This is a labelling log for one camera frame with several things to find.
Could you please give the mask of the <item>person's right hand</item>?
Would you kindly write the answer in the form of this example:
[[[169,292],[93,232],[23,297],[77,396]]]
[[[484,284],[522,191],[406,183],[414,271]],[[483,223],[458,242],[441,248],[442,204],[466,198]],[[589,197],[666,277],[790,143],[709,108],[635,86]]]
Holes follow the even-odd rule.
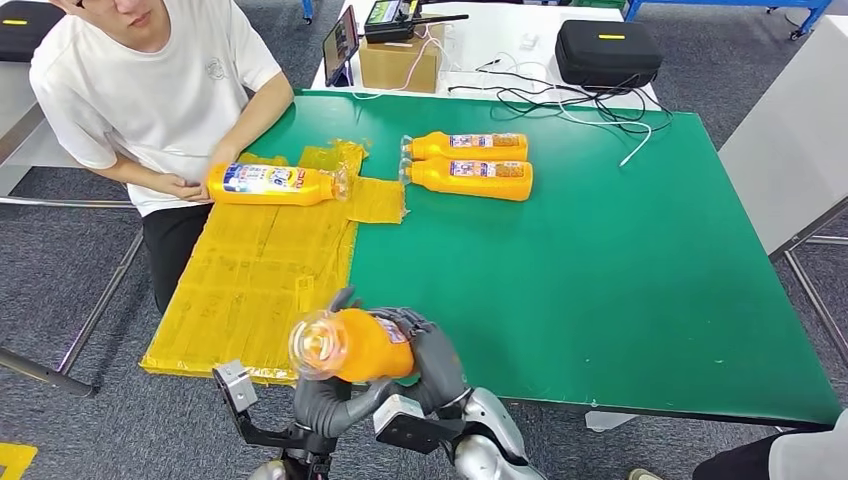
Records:
[[[196,203],[210,201],[208,190],[202,183],[192,183],[175,174],[158,174],[152,189],[182,201]]]

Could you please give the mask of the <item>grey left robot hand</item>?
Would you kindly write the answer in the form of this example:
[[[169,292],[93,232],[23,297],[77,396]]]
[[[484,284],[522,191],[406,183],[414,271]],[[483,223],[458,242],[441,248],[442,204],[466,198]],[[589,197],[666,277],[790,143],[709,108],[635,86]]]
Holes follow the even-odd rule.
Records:
[[[395,381],[414,369],[411,346],[391,321],[354,305],[354,289],[339,290],[324,310],[296,325],[289,353],[298,372],[296,422],[326,438],[337,438],[377,406],[380,381]]]

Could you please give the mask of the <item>person's left hand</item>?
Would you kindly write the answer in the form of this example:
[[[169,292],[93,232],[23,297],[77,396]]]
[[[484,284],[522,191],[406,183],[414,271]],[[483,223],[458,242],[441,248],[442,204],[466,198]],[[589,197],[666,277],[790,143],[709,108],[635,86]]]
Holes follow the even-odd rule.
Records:
[[[229,165],[238,160],[243,148],[231,142],[219,142],[209,154],[206,166],[211,168],[219,164]]]

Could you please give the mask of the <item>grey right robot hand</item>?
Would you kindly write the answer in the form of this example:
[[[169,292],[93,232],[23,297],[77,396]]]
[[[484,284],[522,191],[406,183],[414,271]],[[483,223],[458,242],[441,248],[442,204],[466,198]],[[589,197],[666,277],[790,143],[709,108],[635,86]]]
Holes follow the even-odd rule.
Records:
[[[422,314],[407,307],[380,307],[369,313],[393,322],[410,343],[414,370],[419,379],[411,386],[394,381],[380,381],[368,393],[375,393],[377,406],[391,395],[399,394],[415,400],[424,415],[450,405],[468,390],[464,368],[445,332]]]

